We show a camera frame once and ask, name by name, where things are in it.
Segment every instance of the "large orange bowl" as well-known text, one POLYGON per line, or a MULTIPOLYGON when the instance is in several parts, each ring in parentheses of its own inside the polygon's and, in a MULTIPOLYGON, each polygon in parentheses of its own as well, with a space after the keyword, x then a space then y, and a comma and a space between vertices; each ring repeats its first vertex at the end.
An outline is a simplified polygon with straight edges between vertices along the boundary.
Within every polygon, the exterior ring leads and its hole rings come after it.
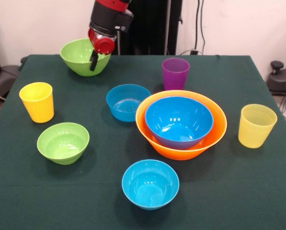
POLYGON ((191 91, 184 91, 184 90, 170 90, 170 91, 163 91, 151 95, 150 97, 146 98, 138 107, 136 113, 136 123, 139 131, 143 136, 149 141, 149 143, 154 147, 154 149, 164 157, 173 159, 173 160, 188 160, 198 156, 203 151, 207 150, 211 146, 218 143, 222 137, 225 135, 227 130, 227 119, 225 116, 224 111, 212 101, 210 98, 198 94, 196 92, 191 91), (148 126, 145 122, 145 113, 150 104, 153 102, 164 98, 164 97, 171 97, 171 96, 181 96, 181 97, 188 97, 195 99, 201 103, 203 103, 208 109, 211 111, 213 118, 214 118, 214 125, 212 130, 209 134, 200 141, 197 145, 191 147, 187 150, 177 150, 177 149, 170 149, 167 147, 162 146, 152 135, 151 131, 149 130, 148 126))

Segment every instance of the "light blue bowl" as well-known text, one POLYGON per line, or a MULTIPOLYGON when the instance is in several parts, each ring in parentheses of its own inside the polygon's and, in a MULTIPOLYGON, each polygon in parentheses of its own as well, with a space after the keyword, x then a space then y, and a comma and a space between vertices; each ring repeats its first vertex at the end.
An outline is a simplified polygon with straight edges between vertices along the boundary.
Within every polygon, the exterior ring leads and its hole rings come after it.
POLYGON ((186 97, 162 98, 147 109, 146 124, 164 146, 186 150, 212 129, 213 116, 200 102, 186 97))
POLYGON ((157 160, 143 160, 126 170, 122 188, 133 204, 145 210, 155 210, 175 198, 179 178, 171 166, 157 160))
POLYGON ((111 89, 106 96, 106 102, 116 119, 132 122, 135 121, 139 104, 150 95, 151 93, 143 86, 125 84, 111 89))

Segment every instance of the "yellow plastic cup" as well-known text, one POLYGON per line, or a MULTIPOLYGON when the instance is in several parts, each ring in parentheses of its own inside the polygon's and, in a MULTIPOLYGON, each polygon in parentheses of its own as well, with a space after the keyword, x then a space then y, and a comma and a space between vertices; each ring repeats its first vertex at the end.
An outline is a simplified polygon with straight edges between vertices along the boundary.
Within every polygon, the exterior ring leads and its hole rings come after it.
POLYGON ((277 122, 276 113, 261 104, 248 104, 240 115, 239 141, 248 148, 258 148, 277 122))
POLYGON ((44 123, 53 118, 52 87, 48 83, 28 84, 20 90, 19 97, 34 122, 44 123))

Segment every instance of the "green bowl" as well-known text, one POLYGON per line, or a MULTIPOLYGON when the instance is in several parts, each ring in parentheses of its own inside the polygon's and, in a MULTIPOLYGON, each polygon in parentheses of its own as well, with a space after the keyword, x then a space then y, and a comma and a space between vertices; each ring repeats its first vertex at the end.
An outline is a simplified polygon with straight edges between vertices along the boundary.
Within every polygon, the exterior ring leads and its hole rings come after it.
POLYGON ((89 132, 76 123, 59 123, 46 129, 37 140, 37 149, 57 164, 74 163, 90 140, 89 132))
POLYGON ((98 62, 94 71, 90 71, 90 57, 94 47, 89 38, 79 39, 67 43, 61 49, 60 55, 66 65, 77 74, 90 77, 103 71, 108 64, 111 55, 98 55, 98 62))

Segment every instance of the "purple cup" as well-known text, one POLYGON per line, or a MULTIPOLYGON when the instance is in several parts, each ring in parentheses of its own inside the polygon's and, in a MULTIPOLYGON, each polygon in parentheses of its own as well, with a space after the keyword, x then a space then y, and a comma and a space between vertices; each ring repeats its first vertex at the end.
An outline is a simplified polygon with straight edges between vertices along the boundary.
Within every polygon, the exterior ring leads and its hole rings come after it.
POLYGON ((182 58, 172 57, 163 61, 165 90, 184 90, 190 63, 182 58))

